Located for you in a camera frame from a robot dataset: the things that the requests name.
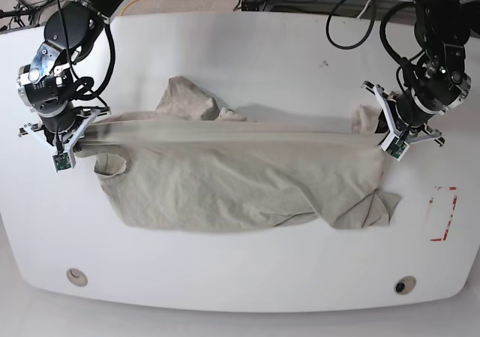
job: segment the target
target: crumpled cloth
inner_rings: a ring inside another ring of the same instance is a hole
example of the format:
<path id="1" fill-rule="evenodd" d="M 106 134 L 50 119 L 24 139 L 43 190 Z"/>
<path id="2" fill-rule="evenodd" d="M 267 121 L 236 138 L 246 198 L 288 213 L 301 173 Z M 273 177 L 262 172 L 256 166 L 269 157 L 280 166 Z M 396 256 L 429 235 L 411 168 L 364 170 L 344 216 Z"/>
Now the crumpled cloth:
<path id="1" fill-rule="evenodd" d="M 232 233 L 323 219 L 387 226 L 400 197 L 379 191 L 378 135 L 245 122 L 183 77 L 154 112 L 90 126 L 80 156 L 128 226 Z"/>

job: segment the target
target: white table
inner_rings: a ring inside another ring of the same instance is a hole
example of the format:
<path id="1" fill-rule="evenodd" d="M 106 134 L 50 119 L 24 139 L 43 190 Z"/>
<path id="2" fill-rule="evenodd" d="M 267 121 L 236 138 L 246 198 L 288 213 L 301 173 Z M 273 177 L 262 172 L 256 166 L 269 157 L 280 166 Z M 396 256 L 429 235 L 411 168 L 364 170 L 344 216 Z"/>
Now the white table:
<path id="1" fill-rule="evenodd" d="M 332 29 L 338 42 L 349 43 L 361 37 L 366 22 L 338 19 Z M 183 75 L 249 119 L 348 132 L 353 107 L 375 105 L 373 95 L 360 89 L 364 80 L 397 88 L 395 63 L 377 30 L 363 47 L 341 51 L 327 42 L 320 16 L 149 15 L 118 18 L 112 30 L 117 65 L 103 97 L 114 113 L 154 109 L 168 78 Z M 388 30 L 401 54 L 419 51 L 411 27 Z M 260 312 L 400 305 L 447 298 L 463 287 L 480 245 L 479 41 L 466 48 L 473 83 L 467 102 L 431 123 L 446 145 L 414 146 L 401 163 L 390 163 L 384 189 L 403 197 L 390 227 L 337 231 L 318 220 L 205 235 L 124 226 L 92 172 L 93 159 L 55 174 L 42 146 L 17 137 L 20 126 L 38 120 L 17 95 L 17 71 L 42 40 L 40 29 L 0 36 L 6 106 L 0 116 L 0 213 L 29 284 L 113 302 Z M 106 42 L 100 37 L 79 74 L 103 79 Z M 452 206 L 445 201 L 453 195 L 458 199 L 448 239 L 432 242 L 446 228 Z M 81 269 L 88 285 L 72 285 L 69 268 Z M 399 296 L 394 285 L 408 275 L 417 286 Z"/>

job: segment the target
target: round hole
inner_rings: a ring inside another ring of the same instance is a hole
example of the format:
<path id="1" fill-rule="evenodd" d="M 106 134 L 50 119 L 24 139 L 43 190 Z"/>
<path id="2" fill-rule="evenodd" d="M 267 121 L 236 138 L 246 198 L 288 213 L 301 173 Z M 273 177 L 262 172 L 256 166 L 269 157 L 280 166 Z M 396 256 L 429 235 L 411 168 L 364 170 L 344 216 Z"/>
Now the round hole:
<path id="1" fill-rule="evenodd" d="M 76 268 L 70 268 L 67 271 L 67 278 L 68 281 L 77 287 L 85 287 L 89 282 L 85 273 Z"/>
<path id="2" fill-rule="evenodd" d="M 412 292 L 416 284 L 417 284 L 417 280 L 415 279 L 415 277 L 412 277 L 412 276 L 404 277 L 395 284 L 395 287 L 394 287 L 395 293 L 400 294 L 402 296 L 406 295 Z"/>

